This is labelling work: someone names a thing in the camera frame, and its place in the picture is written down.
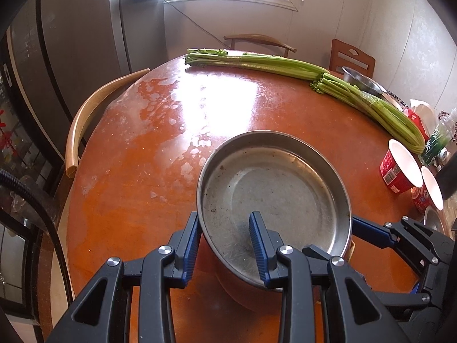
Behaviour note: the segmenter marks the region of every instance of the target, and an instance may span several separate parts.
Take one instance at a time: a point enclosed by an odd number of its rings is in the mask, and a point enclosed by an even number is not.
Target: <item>wooden chair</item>
[[[78,110],[73,122],[71,123],[70,131],[67,137],[67,145],[65,148],[65,174],[69,178],[73,178],[79,164],[78,147],[81,138],[91,122],[97,107],[108,97],[113,91],[120,87],[132,83],[150,71],[149,68],[138,72],[115,79],[98,90],[94,91],[90,97],[86,99],[81,108]]]
[[[278,41],[274,37],[265,36],[265,35],[261,35],[261,34],[258,34],[258,33],[246,33],[246,34],[239,34],[239,35],[228,35],[228,36],[224,36],[224,40],[232,40],[232,43],[230,45],[230,48],[232,50],[235,50],[235,40],[241,40],[241,41],[254,42],[256,44],[264,44],[264,45],[272,45],[272,46],[275,46],[275,47],[283,47],[284,49],[286,49],[286,51],[284,52],[284,57],[285,58],[287,58],[287,55],[289,54],[289,50],[292,53],[296,52],[295,48],[290,47],[289,45]]]
[[[352,58],[355,63],[347,59],[347,57]],[[349,67],[371,79],[373,78],[375,63],[375,59],[365,54],[362,50],[340,40],[332,40],[329,70],[342,73],[337,71],[339,67]]]

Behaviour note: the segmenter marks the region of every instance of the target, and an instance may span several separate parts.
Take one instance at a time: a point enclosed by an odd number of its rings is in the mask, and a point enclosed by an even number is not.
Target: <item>celery bunch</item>
[[[425,141],[419,128],[402,112],[389,102],[360,91],[357,86],[350,85],[314,64],[255,53],[232,56],[221,49],[188,49],[185,64],[255,69],[313,81],[311,87],[314,90],[332,95],[371,117],[411,152],[422,153],[424,150]]]

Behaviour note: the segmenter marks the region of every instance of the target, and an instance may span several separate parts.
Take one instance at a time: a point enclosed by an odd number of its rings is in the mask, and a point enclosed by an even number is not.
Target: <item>silver screw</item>
[[[171,246],[162,245],[161,247],[159,247],[159,253],[160,254],[170,254],[171,253]]]
[[[283,254],[290,254],[293,252],[293,247],[289,245],[283,245],[279,248],[279,251]]]
[[[110,267],[115,267],[115,266],[117,266],[120,262],[121,262],[121,260],[120,260],[117,256],[112,256],[111,258],[109,258],[109,259],[107,260],[107,265],[109,265]]]
[[[341,256],[334,256],[332,258],[332,264],[337,267],[341,267],[344,264],[344,259]]]

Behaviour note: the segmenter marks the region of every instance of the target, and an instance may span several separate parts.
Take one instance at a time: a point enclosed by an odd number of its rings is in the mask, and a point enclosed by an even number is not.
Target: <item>round wooden table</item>
[[[196,210],[198,176],[211,152],[255,129],[291,134],[321,152],[340,174],[353,214],[383,224],[413,210],[410,194],[392,193],[380,176],[390,136],[362,113],[315,93],[306,81],[251,70],[188,68],[181,57],[112,102],[87,144],[69,210],[75,293],[110,256],[141,258],[184,228]],[[354,240],[351,264],[374,290],[411,289],[415,275],[397,254]],[[202,241],[189,286],[171,291],[177,342],[277,342],[279,316],[252,312],[231,299],[208,251]],[[137,313],[138,291],[133,342]]]

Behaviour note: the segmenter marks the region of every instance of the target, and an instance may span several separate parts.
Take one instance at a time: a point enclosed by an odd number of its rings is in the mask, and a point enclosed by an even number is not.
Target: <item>red and white instant noodle cup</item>
[[[412,187],[421,188],[424,184],[416,160],[397,140],[389,140],[389,150],[379,169],[387,187],[395,193],[406,192]]]
[[[411,188],[413,202],[420,213],[425,213],[427,206],[443,210],[443,196],[435,177],[427,167],[422,166],[424,185],[421,188]]]

